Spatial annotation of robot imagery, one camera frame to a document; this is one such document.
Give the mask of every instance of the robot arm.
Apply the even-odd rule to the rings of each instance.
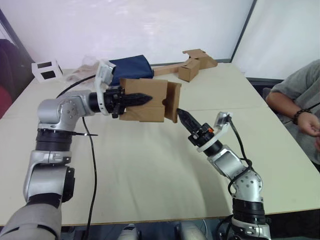
[[[258,173],[252,168],[247,169],[241,159],[218,138],[226,132],[229,123],[229,112],[220,112],[215,128],[207,124],[201,125],[193,116],[182,109],[177,110],[181,123],[191,133],[188,139],[198,146],[198,152],[204,152],[212,166],[224,177],[234,181],[235,193],[232,193],[233,217],[231,227],[234,231],[232,239],[268,239],[270,240],[269,225],[266,223],[263,198],[260,191],[263,182]]]
[[[113,118],[126,107],[143,105],[152,99],[143,93],[125,94],[110,87],[103,95],[103,107]],[[36,147],[31,152],[23,186],[26,206],[10,218],[0,233],[1,240],[60,239],[61,204],[72,198],[75,170],[70,146],[79,118],[101,112],[96,92],[72,91],[56,99],[44,100],[38,107]]]

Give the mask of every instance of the cardboard piece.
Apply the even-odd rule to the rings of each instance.
[[[182,63],[154,67],[153,68],[154,76],[177,73],[179,67],[184,66],[189,62],[190,62],[190,59]]]
[[[200,61],[194,58],[190,58],[190,62],[187,65],[181,66],[178,69],[179,79],[190,82],[199,72]]]
[[[120,120],[164,122],[166,117],[174,123],[178,121],[180,83],[149,78],[122,78],[120,85],[126,94],[143,93],[153,97],[144,105],[127,107],[126,112],[119,116]]]
[[[188,54],[189,58],[197,59],[200,61],[200,69],[208,69],[213,68],[218,65],[218,62],[206,54],[205,51],[201,49],[192,49],[192,50],[185,50],[182,53]]]

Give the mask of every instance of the navy blue bag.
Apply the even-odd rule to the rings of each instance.
[[[111,86],[119,85],[119,80],[121,78],[152,79],[154,77],[154,71],[152,70],[148,60],[143,55],[110,60],[110,62],[116,65],[113,73],[113,79],[110,84]]]

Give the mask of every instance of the bracelet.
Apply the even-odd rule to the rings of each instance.
[[[292,122],[295,125],[298,125],[298,117],[300,116],[300,114],[302,113],[310,113],[311,114],[311,110],[310,109],[301,109],[299,111],[296,112],[296,114],[293,116]]]

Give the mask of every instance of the small white box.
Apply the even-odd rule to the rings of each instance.
[[[40,83],[56,80],[63,76],[57,60],[31,63],[31,69],[34,77]]]

